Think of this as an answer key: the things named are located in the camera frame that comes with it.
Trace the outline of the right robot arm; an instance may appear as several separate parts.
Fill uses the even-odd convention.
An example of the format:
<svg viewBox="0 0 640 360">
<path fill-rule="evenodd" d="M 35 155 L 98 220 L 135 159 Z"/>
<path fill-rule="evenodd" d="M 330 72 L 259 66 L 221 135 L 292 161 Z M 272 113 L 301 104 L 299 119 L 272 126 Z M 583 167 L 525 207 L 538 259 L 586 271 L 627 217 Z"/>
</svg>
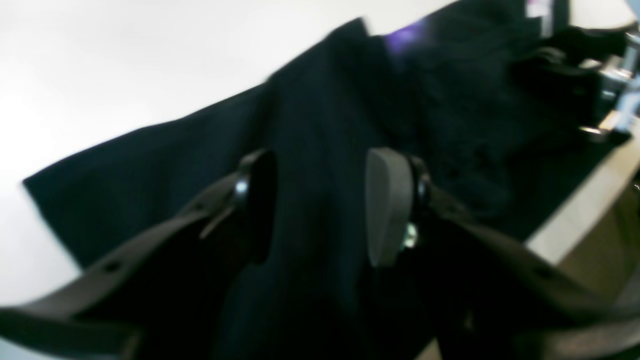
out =
<svg viewBox="0 0 640 360">
<path fill-rule="evenodd" d="M 597 29 L 570 26 L 544 39 L 510 66 L 517 84 L 569 116 L 595 138 L 628 138 L 627 126 L 607 124 L 639 73 L 639 25 Z"/>
</svg>

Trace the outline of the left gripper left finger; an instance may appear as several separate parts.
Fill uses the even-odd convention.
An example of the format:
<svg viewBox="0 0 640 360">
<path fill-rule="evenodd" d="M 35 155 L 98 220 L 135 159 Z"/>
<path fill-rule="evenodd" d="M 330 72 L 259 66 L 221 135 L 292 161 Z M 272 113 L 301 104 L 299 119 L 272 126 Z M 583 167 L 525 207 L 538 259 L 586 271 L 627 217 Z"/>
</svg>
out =
<svg viewBox="0 0 640 360">
<path fill-rule="evenodd" d="M 70 284 L 3 307 L 2 339 L 70 360 L 205 360 L 234 278 L 268 257 L 277 172 L 272 151 L 249 153 Z"/>
</svg>

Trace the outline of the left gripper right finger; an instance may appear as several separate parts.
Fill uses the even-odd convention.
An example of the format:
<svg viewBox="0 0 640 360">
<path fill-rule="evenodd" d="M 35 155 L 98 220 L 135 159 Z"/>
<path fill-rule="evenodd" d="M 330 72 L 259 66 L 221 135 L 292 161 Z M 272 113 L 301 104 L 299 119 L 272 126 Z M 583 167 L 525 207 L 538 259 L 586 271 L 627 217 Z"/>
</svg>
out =
<svg viewBox="0 0 640 360">
<path fill-rule="evenodd" d="M 443 360 L 639 358 L 637 303 L 606 303 L 478 223 L 422 159 L 371 148 L 365 213 L 370 264 L 407 269 Z"/>
</svg>

